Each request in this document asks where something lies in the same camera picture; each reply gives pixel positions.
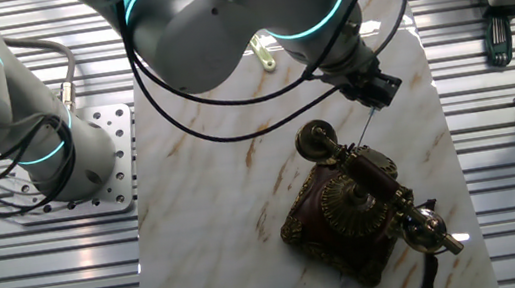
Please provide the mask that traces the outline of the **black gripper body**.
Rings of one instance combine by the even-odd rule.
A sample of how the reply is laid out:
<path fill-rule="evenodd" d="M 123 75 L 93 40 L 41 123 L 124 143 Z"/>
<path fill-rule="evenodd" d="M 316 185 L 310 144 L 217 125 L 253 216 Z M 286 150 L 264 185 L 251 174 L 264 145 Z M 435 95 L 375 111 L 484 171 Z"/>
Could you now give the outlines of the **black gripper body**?
<path fill-rule="evenodd" d="M 381 87 L 376 83 L 379 73 L 379 67 L 371 66 L 364 72 L 356 71 L 336 76 L 335 81 L 341 94 L 348 100 L 373 99 L 383 94 Z"/>

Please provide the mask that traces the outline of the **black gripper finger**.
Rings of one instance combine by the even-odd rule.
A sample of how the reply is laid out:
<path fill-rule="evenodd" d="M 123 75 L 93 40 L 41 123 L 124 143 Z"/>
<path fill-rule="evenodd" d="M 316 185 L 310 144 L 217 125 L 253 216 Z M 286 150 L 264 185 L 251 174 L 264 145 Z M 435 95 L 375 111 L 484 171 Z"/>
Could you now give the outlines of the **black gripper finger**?
<path fill-rule="evenodd" d="M 374 104 L 372 101 L 365 97 L 364 93 L 362 93 L 359 89 L 343 89 L 342 95 L 346 97 L 348 101 L 354 101 L 361 103 L 364 107 L 373 108 Z"/>
<path fill-rule="evenodd" d="M 401 85 L 402 79 L 378 72 L 364 85 L 365 100 L 370 107 L 386 108 L 393 102 Z"/>

